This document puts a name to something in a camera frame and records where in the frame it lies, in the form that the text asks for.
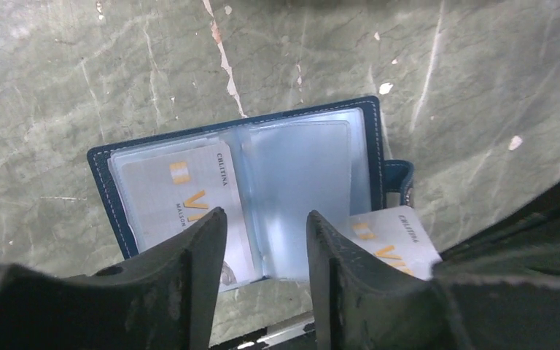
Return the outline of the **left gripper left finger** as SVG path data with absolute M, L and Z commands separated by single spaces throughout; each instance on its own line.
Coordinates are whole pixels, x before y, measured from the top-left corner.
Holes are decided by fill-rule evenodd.
M 91 276 L 0 264 L 0 349 L 207 349 L 227 226 L 212 209 Z

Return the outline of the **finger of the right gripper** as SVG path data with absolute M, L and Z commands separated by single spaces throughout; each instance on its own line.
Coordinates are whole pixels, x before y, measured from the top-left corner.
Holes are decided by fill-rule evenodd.
M 560 290 L 560 181 L 445 251 L 433 273 L 440 290 Z

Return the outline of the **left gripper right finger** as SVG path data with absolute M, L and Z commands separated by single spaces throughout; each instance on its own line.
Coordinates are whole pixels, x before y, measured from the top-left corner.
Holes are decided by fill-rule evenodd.
M 440 290 L 307 219 L 320 349 L 560 349 L 560 290 Z

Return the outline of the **silver VIP card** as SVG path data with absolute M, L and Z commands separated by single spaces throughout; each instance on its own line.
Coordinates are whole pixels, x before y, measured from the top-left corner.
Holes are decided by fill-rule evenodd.
M 441 257 L 413 208 L 397 206 L 349 217 L 346 237 L 391 267 L 428 281 Z
M 138 251 L 174 237 L 220 207 L 227 216 L 221 288 L 258 279 L 229 146 L 223 141 L 187 146 L 147 149 L 113 160 Z

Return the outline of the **navy blue card holder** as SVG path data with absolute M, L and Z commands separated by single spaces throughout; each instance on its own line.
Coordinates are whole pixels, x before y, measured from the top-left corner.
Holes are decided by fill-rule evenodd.
M 221 122 L 90 149 L 87 161 L 125 258 L 142 252 L 128 224 L 113 160 L 119 155 L 188 143 L 229 148 L 254 263 L 262 279 L 306 281 L 306 219 L 323 214 L 338 227 L 385 209 L 390 193 L 412 200 L 413 164 L 384 157 L 379 100 L 332 104 Z M 230 290 L 245 284 L 239 284 Z

